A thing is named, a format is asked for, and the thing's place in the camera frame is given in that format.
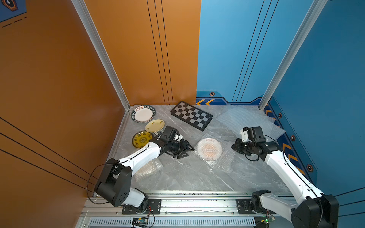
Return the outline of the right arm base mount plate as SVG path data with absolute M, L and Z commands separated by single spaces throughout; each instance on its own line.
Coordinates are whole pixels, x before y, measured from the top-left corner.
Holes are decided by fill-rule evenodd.
M 266 215 L 264 211 L 255 211 L 251 205 L 251 199 L 236 199 L 236 206 L 239 214 Z

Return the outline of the yellow black patterned plate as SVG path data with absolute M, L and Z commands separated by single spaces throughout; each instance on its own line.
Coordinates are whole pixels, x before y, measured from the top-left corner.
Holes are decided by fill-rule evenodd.
M 147 131 L 140 131 L 136 133 L 132 138 L 132 145 L 135 148 L 143 148 L 153 138 L 153 135 Z

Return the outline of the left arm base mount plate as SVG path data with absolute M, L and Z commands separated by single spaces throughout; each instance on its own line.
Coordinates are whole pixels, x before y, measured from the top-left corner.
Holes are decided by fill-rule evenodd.
M 147 215 L 150 212 L 152 212 L 154 215 L 159 215 L 161 212 L 161 203 L 162 203 L 161 199 L 149 199 L 148 203 L 147 203 L 147 207 L 144 210 L 140 209 L 140 208 L 136 208 L 131 205 L 124 205 L 123 209 L 122 209 L 122 214 L 123 215 L 137 215 L 137 214 Z

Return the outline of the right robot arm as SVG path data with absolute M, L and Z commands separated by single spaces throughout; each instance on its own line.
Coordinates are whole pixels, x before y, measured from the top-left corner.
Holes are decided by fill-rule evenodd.
M 244 127 L 241 137 L 232 145 L 235 152 L 246 157 L 255 154 L 271 167 L 292 193 L 295 203 L 282 199 L 268 190 L 253 192 L 249 203 L 238 202 L 239 211 L 274 212 L 296 228 L 336 228 L 339 203 L 333 195 L 325 195 L 290 162 L 275 141 L 268 142 L 262 128 Z

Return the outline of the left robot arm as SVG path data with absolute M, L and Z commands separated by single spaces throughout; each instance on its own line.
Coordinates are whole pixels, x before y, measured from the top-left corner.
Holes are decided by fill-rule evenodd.
M 148 208 L 149 197 L 143 191 L 131 188 L 132 177 L 147 163 L 163 154 L 181 159 L 194 150 L 177 129 L 167 126 L 163 133 L 153 137 L 137 152 L 119 160 L 109 159 L 101 165 L 103 170 L 95 185 L 95 193 L 114 207 L 130 205 L 144 212 Z

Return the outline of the cream yellow dinner plate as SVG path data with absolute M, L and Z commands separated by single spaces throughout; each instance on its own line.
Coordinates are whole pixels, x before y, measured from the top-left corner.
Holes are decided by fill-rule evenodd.
M 145 126 L 145 130 L 149 133 L 157 133 L 161 130 L 163 130 L 165 126 L 165 122 L 162 119 L 156 119 L 156 120 L 152 120 L 150 121 L 146 126 Z

